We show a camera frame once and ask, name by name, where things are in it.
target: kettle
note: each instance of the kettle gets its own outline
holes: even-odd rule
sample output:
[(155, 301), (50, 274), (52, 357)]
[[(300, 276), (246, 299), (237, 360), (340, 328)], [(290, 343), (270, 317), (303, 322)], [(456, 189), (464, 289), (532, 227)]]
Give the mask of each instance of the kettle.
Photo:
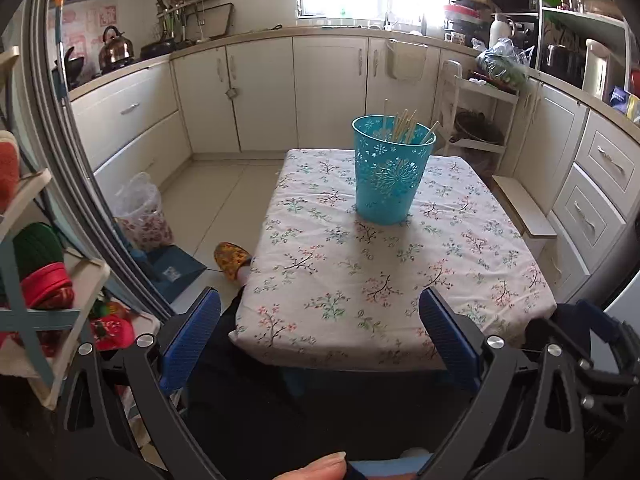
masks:
[[(107, 40), (107, 32), (110, 30), (115, 32), (116, 35), (110, 40)], [(100, 49), (98, 63), (103, 73), (133, 63), (133, 43), (131, 43), (131, 40), (125, 38), (114, 25), (109, 25), (109, 27), (104, 29), (102, 42), (104, 45)]]
[(504, 14), (497, 13), (489, 31), (489, 48), (498, 43), (500, 38), (512, 38), (515, 36), (516, 27), (513, 20)]

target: tablecloth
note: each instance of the tablecloth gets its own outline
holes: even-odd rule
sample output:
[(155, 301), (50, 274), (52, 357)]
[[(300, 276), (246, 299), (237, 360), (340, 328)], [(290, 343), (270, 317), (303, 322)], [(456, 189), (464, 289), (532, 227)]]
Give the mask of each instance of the tablecloth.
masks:
[(508, 340), (556, 302), (524, 240), (458, 157), (430, 157), (406, 221), (355, 211), (351, 150), (292, 150), (229, 337), (273, 365), (415, 370), (443, 364), (418, 316), (435, 287)]

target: tiled floor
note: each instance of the tiled floor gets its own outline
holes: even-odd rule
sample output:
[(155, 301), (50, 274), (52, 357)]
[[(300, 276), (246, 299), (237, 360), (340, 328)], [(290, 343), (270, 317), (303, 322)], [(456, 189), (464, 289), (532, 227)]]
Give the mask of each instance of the tiled floor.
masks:
[(233, 242), (253, 252), (276, 186), (282, 160), (197, 161), (162, 194), (162, 208), (175, 243), (209, 269), (172, 304), (184, 312), (205, 286), (220, 293), (226, 308), (238, 292), (213, 259), (219, 242)]

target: silver screw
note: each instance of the silver screw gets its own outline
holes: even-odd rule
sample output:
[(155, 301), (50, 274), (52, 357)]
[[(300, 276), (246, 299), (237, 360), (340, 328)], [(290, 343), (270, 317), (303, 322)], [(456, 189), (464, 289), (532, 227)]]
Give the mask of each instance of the silver screw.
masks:
[(498, 348), (502, 348), (504, 346), (504, 339), (497, 335), (491, 335), (486, 339), (486, 343), (491, 348), (495, 348), (497, 350)]
[(551, 343), (551, 345), (546, 347), (546, 351), (549, 352), (553, 357), (560, 357), (562, 355), (562, 349), (554, 343)]
[(593, 400), (593, 397), (591, 397), (590, 395), (584, 396), (580, 401), (580, 405), (585, 410), (590, 410), (591, 408), (593, 408), (594, 404), (595, 404), (595, 400)]
[(91, 343), (82, 343), (78, 347), (78, 353), (80, 355), (89, 355), (93, 349), (94, 349), (94, 346)]
[(136, 345), (140, 348), (146, 348), (154, 343), (154, 337), (151, 334), (143, 334), (136, 339)]

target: blue trash bin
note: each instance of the blue trash bin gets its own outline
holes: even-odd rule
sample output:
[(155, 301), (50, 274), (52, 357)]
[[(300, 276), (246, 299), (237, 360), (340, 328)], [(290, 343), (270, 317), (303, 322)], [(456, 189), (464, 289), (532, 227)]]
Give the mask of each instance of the blue trash bin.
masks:
[[(394, 118), (386, 118), (393, 128)], [(382, 115), (353, 121), (356, 156), (356, 210), (365, 220), (381, 225), (404, 220), (414, 201), (436, 135), (418, 124), (411, 144), (376, 138)]]

